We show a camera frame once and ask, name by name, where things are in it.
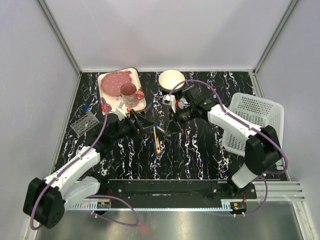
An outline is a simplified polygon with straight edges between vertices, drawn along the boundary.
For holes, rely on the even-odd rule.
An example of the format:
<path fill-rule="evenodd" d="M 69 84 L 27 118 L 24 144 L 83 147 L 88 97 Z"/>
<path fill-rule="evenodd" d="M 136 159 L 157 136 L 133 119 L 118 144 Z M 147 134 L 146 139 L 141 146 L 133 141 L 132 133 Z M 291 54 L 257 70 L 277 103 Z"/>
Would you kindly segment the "clear test tube rack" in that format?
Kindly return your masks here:
<path fill-rule="evenodd" d="M 81 137 L 98 124 L 97 117 L 91 111 L 87 111 L 83 117 L 71 124 L 71 128 Z"/>

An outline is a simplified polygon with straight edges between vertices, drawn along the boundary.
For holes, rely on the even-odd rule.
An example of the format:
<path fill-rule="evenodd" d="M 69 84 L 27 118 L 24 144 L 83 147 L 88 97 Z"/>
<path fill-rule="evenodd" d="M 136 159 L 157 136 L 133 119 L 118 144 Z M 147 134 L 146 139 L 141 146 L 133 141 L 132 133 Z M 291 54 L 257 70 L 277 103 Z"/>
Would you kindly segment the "white plastic basket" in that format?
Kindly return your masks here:
<path fill-rule="evenodd" d="M 232 96 L 228 109 L 252 124 L 272 126 L 276 130 L 279 143 L 283 144 L 285 111 L 281 104 L 238 92 Z M 230 153 L 242 157 L 245 155 L 245 146 L 227 131 L 223 132 L 222 145 Z"/>

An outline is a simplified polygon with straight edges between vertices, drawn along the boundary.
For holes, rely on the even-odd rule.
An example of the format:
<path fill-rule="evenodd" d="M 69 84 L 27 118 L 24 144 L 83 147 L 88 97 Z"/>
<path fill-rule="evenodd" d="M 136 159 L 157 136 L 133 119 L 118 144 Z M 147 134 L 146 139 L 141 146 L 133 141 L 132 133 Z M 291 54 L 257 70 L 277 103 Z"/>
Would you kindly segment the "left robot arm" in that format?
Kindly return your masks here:
<path fill-rule="evenodd" d="M 90 168 L 106 157 L 113 144 L 125 137 L 142 137 L 150 132 L 155 123 L 131 110 L 123 119 L 114 113 L 105 115 L 103 122 L 92 129 L 85 145 L 61 168 L 40 179 L 34 178 L 28 185 L 23 212 L 30 216 L 30 227 L 37 230 L 34 222 L 51 229 L 62 219 L 65 212 L 90 196 L 103 198 L 108 186 L 96 176 L 83 176 Z"/>

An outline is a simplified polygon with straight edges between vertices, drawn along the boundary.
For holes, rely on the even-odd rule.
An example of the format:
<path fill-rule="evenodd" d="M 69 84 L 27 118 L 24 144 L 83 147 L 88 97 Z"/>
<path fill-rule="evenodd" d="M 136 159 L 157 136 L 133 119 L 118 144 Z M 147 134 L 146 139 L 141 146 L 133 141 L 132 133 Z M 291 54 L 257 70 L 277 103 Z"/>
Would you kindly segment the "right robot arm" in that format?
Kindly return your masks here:
<path fill-rule="evenodd" d="M 183 107 L 177 106 L 173 94 L 162 98 L 162 103 L 171 107 L 169 134 L 181 131 L 185 123 L 199 118 L 219 126 L 244 145 L 244 163 L 227 185 L 230 197 L 239 198 L 250 182 L 265 174 L 285 156 L 274 127 L 262 127 L 243 119 L 225 107 L 218 97 L 203 96 L 196 86 L 184 90 L 183 98 Z"/>

